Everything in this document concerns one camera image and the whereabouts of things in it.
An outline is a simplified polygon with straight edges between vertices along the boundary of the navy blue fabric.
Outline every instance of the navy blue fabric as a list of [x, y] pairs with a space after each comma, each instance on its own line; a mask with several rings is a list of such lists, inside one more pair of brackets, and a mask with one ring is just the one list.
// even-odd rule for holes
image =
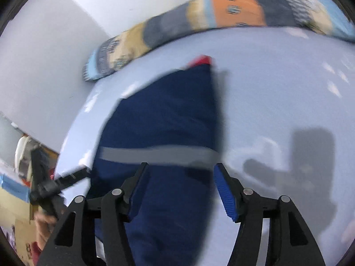
[[[193, 145], [216, 150], [217, 109], [209, 65], [179, 70], [122, 100], [107, 122], [87, 195], [105, 195], [134, 175], [139, 164], [99, 158], [100, 148]], [[138, 215], [126, 223], [137, 266], [187, 266], [198, 258], [214, 191], [212, 172], [150, 165]], [[95, 233], [102, 240], [101, 220]]]

